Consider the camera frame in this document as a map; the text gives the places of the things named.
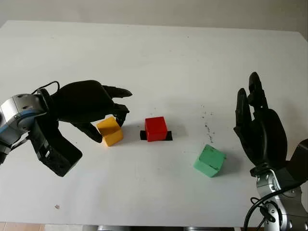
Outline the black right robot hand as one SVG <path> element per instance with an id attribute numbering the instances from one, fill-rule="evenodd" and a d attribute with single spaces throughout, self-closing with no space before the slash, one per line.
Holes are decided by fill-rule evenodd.
<path id="1" fill-rule="evenodd" d="M 281 168 L 287 155 L 287 137 L 278 114 L 268 107 L 257 72 L 249 77 L 249 94 L 239 89 L 234 131 L 244 152 L 256 166 Z"/>

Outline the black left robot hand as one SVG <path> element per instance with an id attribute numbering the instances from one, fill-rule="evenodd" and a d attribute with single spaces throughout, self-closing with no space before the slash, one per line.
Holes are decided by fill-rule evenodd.
<path id="1" fill-rule="evenodd" d="M 51 95 L 51 99 L 58 120 L 72 124 L 92 140 L 101 143 L 103 137 L 91 123 L 113 115 L 121 127 L 129 110 L 125 105 L 115 103 L 113 98 L 130 96 L 132 93 L 127 89 L 85 80 L 61 87 Z"/>

